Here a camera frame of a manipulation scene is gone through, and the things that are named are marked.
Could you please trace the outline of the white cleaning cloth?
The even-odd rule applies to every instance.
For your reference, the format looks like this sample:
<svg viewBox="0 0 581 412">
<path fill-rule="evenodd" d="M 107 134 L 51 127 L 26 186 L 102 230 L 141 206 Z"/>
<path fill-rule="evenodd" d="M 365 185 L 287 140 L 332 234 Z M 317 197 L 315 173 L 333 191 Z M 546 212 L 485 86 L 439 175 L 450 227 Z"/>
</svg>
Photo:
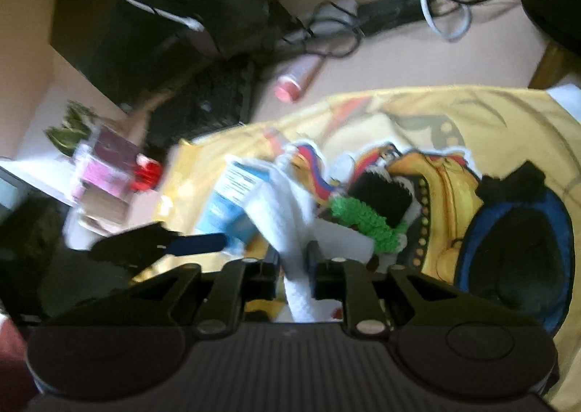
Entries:
<svg viewBox="0 0 581 412">
<path fill-rule="evenodd" d="M 251 191 L 243 208 L 280 255 L 292 319 L 297 323 L 329 322 L 340 303 L 311 297 L 304 260 L 307 244 L 316 242 L 325 260 L 346 258 L 365 265 L 373 255 L 374 241 L 354 229 L 318 218 L 310 193 L 277 164 L 258 159 L 251 163 L 264 170 L 267 178 Z"/>
</svg>

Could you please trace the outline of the blue wipes packet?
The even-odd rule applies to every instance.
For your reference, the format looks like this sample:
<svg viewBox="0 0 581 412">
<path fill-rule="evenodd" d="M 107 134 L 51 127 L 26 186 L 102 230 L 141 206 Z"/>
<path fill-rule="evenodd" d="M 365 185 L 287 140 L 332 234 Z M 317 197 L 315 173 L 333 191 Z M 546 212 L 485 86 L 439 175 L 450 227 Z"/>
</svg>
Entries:
<svg viewBox="0 0 581 412">
<path fill-rule="evenodd" d="M 195 225 L 200 234 L 221 233 L 227 237 L 224 252 L 241 256 L 257 229 L 245 205 L 263 183 L 270 180 L 267 163 L 255 159 L 227 158 Z"/>
</svg>

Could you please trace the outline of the red small object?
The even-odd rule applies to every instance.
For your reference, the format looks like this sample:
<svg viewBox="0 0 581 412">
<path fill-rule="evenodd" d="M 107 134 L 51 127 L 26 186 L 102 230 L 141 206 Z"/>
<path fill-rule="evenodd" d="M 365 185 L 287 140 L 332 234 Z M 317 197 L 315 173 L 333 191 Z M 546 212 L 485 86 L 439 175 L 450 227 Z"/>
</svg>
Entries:
<svg viewBox="0 0 581 412">
<path fill-rule="evenodd" d="M 145 192 L 154 190 L 162 178 L 162 164 L 145 154 L 138 154 L 133 170 L 131 190 L 133 192 Z"/>
</svg>

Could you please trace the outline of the brown crocheted toy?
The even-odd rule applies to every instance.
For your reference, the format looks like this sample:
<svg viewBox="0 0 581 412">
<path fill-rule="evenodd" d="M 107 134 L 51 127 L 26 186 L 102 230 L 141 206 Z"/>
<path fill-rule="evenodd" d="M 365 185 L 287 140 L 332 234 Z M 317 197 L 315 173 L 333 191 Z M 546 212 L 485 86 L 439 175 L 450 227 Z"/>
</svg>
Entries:
<svg viewBox="0 0 581 412">
<path fill-rule="evenodd" d="M 376 255 L 397 255 L 408 244 L 408 230 L 422 205 L 412 182 L 371 165 L 347 192 L 333 194 L 319 216 L 370 238 Z"/>
</svg>

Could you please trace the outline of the pink box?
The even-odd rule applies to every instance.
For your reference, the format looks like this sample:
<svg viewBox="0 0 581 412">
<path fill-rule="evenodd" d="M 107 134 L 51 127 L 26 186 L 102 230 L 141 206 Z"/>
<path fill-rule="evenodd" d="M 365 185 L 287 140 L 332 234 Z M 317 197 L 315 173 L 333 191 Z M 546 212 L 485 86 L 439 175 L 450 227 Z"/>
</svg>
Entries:
<svg viewBox="0 0 581 412">
<path fill-rule="evenodd" d="M 120 200 L 127 200 L 141 149 L 111 128 L 96 127 L 74 154 L 79 187 L 94 186 Z"/>
</svg>

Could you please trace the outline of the green plant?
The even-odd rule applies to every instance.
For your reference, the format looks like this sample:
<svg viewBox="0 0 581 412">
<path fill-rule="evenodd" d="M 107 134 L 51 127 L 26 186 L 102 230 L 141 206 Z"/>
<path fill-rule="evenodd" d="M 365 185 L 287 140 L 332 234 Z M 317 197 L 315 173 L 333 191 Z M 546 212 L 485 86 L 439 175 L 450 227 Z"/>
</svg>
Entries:
<svg viewBox="0 0 581 412">
<path fill-rule="evenodd" d="M 66 112 L 59 126 L 44 130 L 45 137 L 67 158 L 71 158 L 77 146 L 88 140 L 97 125 L 98 116 L 94 109 L 75 100 L 69 100 Z"/>
</svg>

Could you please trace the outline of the black keyboard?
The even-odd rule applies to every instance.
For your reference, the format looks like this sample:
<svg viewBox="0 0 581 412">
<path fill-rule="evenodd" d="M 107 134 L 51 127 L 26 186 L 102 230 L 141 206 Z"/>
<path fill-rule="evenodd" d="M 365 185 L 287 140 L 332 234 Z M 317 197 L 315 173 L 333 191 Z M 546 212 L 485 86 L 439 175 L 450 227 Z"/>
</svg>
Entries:
<svg viewBox="0 0 581 412">
<path fill-rule="evenodd" d="M 220 60 L 194 75 L 151 114 L 145 145 L 167 151 L 249 121 L 257 67 L 247 58 Z"/>
</svg>

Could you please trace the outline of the yellow printed cloth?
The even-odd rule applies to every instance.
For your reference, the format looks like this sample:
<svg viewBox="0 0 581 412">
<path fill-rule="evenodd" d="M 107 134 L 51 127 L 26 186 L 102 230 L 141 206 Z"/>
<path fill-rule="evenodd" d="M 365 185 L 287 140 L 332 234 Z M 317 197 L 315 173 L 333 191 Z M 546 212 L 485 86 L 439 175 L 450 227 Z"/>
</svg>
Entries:
<svg viewBox="0 0 581 412">
<path fill-rule="evenodd" d="M 365 168 L 414 185 L 422 205 L 397 255 L 373 252 L 366 269 L 389 323 L 384 335 L 348 335 L 342 304 L 329 322 L 297 323 L 280 273 L 272 301 L 247 302 L 231 334 L 197 334 L 196 316 L 222 252 L 180 261 L 182 364 L 128 410 L 576 411 L 580 407 L 580 126 L 541 90 L 436 87 L 338 95 L 276 122 L 183 140 L 155 218 L 195 225 L 227 158 L 277 164 L 310 193 L 315 215 Z M 569 212 L 575 274 L 556 335 L 534 319 L 453 285 L 462 239 L 483 205 L 484 175 L 532 161 Z"/>
</svg>

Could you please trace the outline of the pink tube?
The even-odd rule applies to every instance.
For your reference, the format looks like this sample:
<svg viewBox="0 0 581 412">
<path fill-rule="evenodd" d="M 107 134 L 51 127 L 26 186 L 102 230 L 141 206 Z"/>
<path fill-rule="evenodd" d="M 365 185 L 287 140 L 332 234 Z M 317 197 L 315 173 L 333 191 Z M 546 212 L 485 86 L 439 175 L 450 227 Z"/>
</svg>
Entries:
<svg viewBox="0 0 581 412">
<path fill-rule="evenodd" d="M 274 93 L 282 102 L 298 101 L 315 75 L 319 72 L 324 58 L 319 55 L 303 55 L 294 60 L 276 81 Z"/>
</svg>

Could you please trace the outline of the black power adapter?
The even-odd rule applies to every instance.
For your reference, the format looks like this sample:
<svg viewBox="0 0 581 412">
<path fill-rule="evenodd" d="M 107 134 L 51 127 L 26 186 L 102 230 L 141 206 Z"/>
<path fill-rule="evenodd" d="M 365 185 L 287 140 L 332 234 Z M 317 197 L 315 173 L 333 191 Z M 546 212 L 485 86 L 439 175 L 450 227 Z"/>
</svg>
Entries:
<svg viewBox="0 0 581 412">
<path fill-rule="evenodd" d="M 358 27 L 365 37 L 424 20 L 419 0 L 372 0 L 357 6 Z"/>
</svg>

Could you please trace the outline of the black monitor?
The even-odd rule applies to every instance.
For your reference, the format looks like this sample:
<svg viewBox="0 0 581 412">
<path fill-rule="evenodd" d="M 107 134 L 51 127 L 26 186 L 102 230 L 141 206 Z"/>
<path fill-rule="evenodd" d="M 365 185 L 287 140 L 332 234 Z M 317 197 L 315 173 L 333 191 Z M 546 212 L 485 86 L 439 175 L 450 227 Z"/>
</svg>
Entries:
<svg viewBox="0 0 581 412">
<path fill-rule="evenodd" d="M 133 106 L 202 56 L 278 34 L 268 0 L 56 0 L 52 47 L 119 106 Z"/>
</svg>

